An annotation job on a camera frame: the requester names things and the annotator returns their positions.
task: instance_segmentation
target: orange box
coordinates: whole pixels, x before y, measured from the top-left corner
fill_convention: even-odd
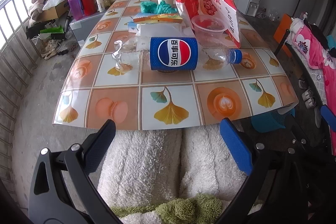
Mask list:
[[[283,38],[283,36],[285,35],[286,29],[289,29],[290,25],[292,24],[292,17],[284,14],[279,27],[277,28],[277,30],[274,33],[273,38],[280,43],[281,39]],[[292,53],[290,52],[290,50],[287,48],[286,45],[283,45],[283,50],[285,51],[285,53],[287,54],[288,57],[292,57]]]

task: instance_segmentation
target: blue bottle cap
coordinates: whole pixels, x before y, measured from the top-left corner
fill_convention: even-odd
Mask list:
[[[238,50],[238,49],[235,49],[235,53],[236,53],[235,64],[240,64],[240,62],[242,61],[242,58],[243,58],[243,54],[242,54],[241,50]]]

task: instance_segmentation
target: snack package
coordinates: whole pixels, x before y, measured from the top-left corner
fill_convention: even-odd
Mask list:
[[[187,27],[194,29],[191,19],[197,15],[220,18],[237,47],[240,47],[237,8],[233,0],[176,0],[176,6]]]

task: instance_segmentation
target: tablecloth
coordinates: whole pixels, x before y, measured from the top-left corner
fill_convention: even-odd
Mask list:
[[[138,66],[121,73],[112,57],[114,42],[135,35],[127,23],[140,12],[141,1],[117,0],[94,27],[64,82],[53,123],[100,128],[109,118],[117,129],[184,128],[298,103],[277,58],[241,14],[240,64],[223,66],[209,56],[194,71],[163,73],[151,71],[139,54]],[[222,40],[235,47],[228,35]]]

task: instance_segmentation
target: flower pattern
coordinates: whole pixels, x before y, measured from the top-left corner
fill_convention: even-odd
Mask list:
[[[322,54],[323,54],[323,57],[324,57],[324,65],[329,66],[332,69],[336,69],[335,62],[334,62],[333,58],[330,56],[330,54],[325,49],[322,49]]]
[[[310,40],[309,39],[305,39],[303,37],[303,35],[299,34],[296,37],[296,42],[297,45],[299,46],[300,50],[304,53],[307,54],[308,53],[308,47],[310,45]]]

